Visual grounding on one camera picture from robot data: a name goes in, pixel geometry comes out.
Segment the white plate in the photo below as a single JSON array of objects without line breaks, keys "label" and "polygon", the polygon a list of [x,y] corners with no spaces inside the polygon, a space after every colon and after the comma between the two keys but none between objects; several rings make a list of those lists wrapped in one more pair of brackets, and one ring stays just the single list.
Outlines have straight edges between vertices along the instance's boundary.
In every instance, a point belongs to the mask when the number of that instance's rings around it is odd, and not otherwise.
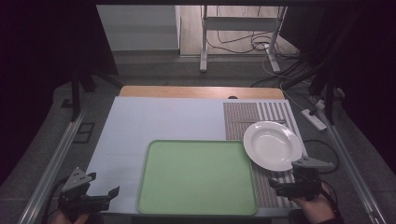
[{"label": "white plate", "polygon": [[303,145],[289,128],[272,121],[251,124],[243,136],[246,153],[261,168],[285,172],[303,156]]}]

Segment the white metal stand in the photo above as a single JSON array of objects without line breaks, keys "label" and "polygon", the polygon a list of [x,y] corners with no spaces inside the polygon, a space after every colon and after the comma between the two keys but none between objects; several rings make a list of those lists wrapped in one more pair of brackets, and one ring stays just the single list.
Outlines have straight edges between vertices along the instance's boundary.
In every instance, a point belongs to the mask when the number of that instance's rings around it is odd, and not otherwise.
[{"label": "white metal stand", "polygon": [[286,10],[286,7],[279,7],[279,11],[275,18],[208,17],[207,6],[204,6],[204,13],[202,16],[203,38],[200,54],[200,71],[204,73],[207,70],[208,31],[262,31],[272,34],[270,43],[265,45],[265,51],[273,71],[279,73],[280,68],[276,61],[275,46]]}]

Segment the person's right hand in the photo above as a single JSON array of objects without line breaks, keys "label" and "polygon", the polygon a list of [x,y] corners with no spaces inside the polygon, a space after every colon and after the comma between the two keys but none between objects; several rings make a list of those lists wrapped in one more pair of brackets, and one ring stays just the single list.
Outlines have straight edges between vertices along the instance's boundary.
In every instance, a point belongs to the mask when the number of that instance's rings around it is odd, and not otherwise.
[{"label": "person's right hand", "polygon": [[292,199],[300,206],[289,212],[289,224],[344,224],[344,220],[334,212],[332,203],[319,194],[314,200]]}]

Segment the light blue table mat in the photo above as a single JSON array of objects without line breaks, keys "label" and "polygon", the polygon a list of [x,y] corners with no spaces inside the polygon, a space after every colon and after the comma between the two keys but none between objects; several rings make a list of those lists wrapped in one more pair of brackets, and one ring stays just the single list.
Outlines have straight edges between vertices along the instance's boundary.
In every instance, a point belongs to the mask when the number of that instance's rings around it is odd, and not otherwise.
[{"label": "light blue table mat", "polygon": [[[137,209],[138,193],[149,144],[156,140],[228,140],[223,105],[230,102],[268,100],[183,99],[118,97],[114,100],[98,140],[89,171],[97,178],[90,189],[102,194],[120,188],[109,213],[143,214]],[[291,209],[260,208],[255,217],[283,217]]]}]

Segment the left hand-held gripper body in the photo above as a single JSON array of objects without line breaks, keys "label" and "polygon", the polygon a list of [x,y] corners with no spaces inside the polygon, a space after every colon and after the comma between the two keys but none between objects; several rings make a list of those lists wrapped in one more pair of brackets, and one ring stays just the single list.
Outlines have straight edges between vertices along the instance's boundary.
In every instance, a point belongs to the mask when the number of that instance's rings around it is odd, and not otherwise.
[{"label": "left hand-held gripper body", "polygon": [[90,204],[87,191],[91,182],[96,178],[96,173],[86,174],[78,167],[65,181],[58,200],[59,209],[67,216],[78,216],[106,211],[109,206],[95,206]]}]

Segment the black curtain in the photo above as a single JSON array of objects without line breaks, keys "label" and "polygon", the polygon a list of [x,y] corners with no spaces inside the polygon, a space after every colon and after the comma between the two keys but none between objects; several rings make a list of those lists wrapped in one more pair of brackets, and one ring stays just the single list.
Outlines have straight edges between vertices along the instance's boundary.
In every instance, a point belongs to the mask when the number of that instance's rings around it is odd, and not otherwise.
[{"label": "black curtain", "polygon": [[54,90],[118,73],[98,0],[0,0],[0,185],[33,141]]},{"label": "black curtain", "polygon": [[289,7],[281,36],[315,66],[354,12],[359,17],[331,65],[331,83],[344,92],[343,108],[396,174],[396,0]]}]

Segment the white power strip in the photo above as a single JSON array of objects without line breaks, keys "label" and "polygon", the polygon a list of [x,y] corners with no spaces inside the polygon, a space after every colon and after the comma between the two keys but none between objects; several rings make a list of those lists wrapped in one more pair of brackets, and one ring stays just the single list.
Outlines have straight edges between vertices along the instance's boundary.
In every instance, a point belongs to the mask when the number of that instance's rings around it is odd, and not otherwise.
[{"label": "white power strip", "polygon": [[319,132],[325,131],[327,126],[315,115],[314,111],[305,109],[302,115],[306,118]]}]

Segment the striped grey placemat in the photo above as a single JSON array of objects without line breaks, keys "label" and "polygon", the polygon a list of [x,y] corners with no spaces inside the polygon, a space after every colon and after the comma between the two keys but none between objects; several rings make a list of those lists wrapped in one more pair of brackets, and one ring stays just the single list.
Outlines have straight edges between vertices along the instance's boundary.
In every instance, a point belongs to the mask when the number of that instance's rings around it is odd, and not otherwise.
[{"label": "striped grey placemat", "polygon": [[[284,125],[292,130],[303,145],[303,156],[306,149],[296,124],[296,120],[287,100],[268,100],[260,102],[230,102],[223,105],[225,134],[228,140],[239,140],[243,143],[246,129],[253,123],[272,121]],[[276,191],[269,186],[268,179],[279,183],[294,181],[292,168],[285,172],[274,172],[261,168],[251,161],[257,202],[260,208],[293,209],[296,204],[286,197],[276,195]]]}]

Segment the black floor frame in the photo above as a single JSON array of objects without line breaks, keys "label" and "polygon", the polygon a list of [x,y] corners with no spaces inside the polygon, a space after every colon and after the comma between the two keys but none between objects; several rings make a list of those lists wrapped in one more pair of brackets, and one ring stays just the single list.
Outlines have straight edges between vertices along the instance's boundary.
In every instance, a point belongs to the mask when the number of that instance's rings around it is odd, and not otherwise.
[{"label": "black floor frame", "polygon": [[91,140],[94,126],[94,122],[82,122],[78,127],[73,143],[88,144]]}]

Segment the green tray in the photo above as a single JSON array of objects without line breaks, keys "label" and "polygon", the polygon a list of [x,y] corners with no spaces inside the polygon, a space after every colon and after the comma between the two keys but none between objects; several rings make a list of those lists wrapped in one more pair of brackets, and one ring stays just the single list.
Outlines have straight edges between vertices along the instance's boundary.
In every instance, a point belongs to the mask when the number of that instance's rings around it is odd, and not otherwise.
[{"label": "green tray", "polygon": [[250,158],[238,141],[153,141],[137,209],[151,215],[252,216],[258,203]]}]

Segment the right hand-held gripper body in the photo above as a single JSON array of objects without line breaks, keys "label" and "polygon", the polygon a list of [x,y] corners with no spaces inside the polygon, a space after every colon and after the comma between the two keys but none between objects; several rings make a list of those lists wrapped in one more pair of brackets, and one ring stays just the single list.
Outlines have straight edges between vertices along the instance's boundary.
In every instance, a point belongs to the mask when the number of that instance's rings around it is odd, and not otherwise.
[{"label": "right hand-held gripper body", "polygon": [[321,161],[310,157],[301,157],[293,161],[292,174],[296,189],[292,191],[291,198],[303,198],[312,201],[321,192],[319,169],[331,169],[334,165],[331,162]]}]

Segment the person's left hand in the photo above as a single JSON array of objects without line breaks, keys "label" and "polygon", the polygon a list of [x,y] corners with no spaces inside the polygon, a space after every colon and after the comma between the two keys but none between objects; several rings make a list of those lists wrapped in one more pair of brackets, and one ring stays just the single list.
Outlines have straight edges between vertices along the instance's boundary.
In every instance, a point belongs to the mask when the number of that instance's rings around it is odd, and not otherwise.
[{"label": "person's left hand", "polygon": [[51,224],[85,224],[89,219],[89,216],[89,214],[79,215],[77,219],[72,222],[62,211],[57,211],[55,218],[51,221]]}]

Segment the black tripod stand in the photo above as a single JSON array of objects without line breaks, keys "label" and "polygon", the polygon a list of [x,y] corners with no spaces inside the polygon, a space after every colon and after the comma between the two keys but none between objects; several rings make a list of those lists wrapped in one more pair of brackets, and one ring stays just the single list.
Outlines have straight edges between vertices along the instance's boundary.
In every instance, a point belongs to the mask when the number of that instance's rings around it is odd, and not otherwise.
[{"label": "black tripod stand", "polygon": [[293,78],[286,84],[281,84],[280,88],[286,90],[312,76],[315,76],[315,78],[310,84],[308,92],[310,95],[319,95],[322,91],[325,91],[325,118],[331,125],[334,125],[332,108],[334,100],[333,91],[335,88],[335,69],[332,67],[332,63],[322,62],[299,77]]},{"label": "black tripod stand", "polygon": [[70,119],[71,122],[77,120],[80,113],[80,100],[79,100],[79,86],[82,86],[85,92],[94,92],[96,84],[93,81],[93,76],[98,76],[102,80],[114,85],[121,89],[123,84],[108,74],[99,72],[97,70],[87,68],[85,70],[75,70],[71,76],[71,92],[72,92],[72,108],[73,114]]}]

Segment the aluminium rail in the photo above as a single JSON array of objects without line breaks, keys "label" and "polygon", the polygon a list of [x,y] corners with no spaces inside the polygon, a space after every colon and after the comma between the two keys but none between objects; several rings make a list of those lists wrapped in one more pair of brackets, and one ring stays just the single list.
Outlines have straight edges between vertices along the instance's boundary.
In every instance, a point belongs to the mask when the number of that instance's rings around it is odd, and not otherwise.
[{"label": "aluminium rail", "polygon": [[78,127],[83,121],[85,115],[86,109],[81,109],[75,120],[71,121],[67,125],[58,146],[55,148],[55,151],[49,160],[49,164],[38,181],[31,198],[20,216],[18,224],[35,224],[35,220],[38,217],[40,209],[48,198],[55,177],[64,162],[64,158],[68,153],[72,141],[78,131]]},{"label": "aluminium rail", "polygon": [[342,139],[340,133],[337,131],[336,127],[327,120],[325,113],[322,110],[319,110],[317,115],[327,126],[328,135],[330,136],[332,144],[338,150],[340,161],[343,163],[346,173],[349,176],[354,189],[357,191],[371,222],[373,224],[388,224],[374,194],[361,176],[357,165],[352,160],[348,152],[347,145]]}]

